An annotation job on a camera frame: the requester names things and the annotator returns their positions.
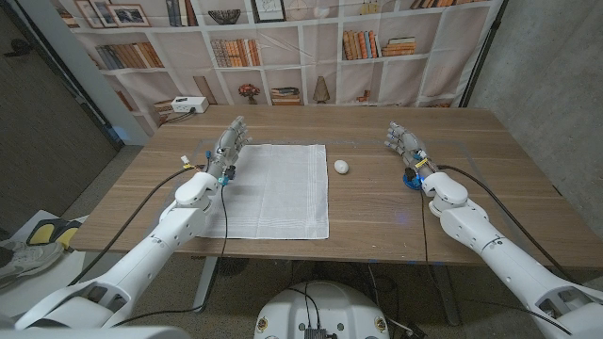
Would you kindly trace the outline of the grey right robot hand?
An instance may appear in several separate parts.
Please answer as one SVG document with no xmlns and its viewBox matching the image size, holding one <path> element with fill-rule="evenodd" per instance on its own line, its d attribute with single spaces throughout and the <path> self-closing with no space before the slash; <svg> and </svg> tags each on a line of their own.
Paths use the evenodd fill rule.
<svg viewBox="0 0 603 339">
<path fill-rule="evenodd" d="M 425 143 L 395 121 L 389 123 L 384 145 L 398 153 L 419 182 L 437 172 L 427 153 Z"/>
</svg>

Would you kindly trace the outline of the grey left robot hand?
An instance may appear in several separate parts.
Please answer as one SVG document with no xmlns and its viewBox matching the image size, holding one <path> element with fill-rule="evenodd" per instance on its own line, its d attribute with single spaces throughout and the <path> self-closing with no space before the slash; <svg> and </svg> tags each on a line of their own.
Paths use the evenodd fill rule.
<svg viewBox="0 0 603 339">
<path fill-rule="evenodd" d="M 244 117 L 238 116 L 215 143 L 206 172 L 215 178 L 219 178 L 228 167 L 233 166 L 240 151 L 251 140 L 247 134 L 248 129 Z"/>
</svg>

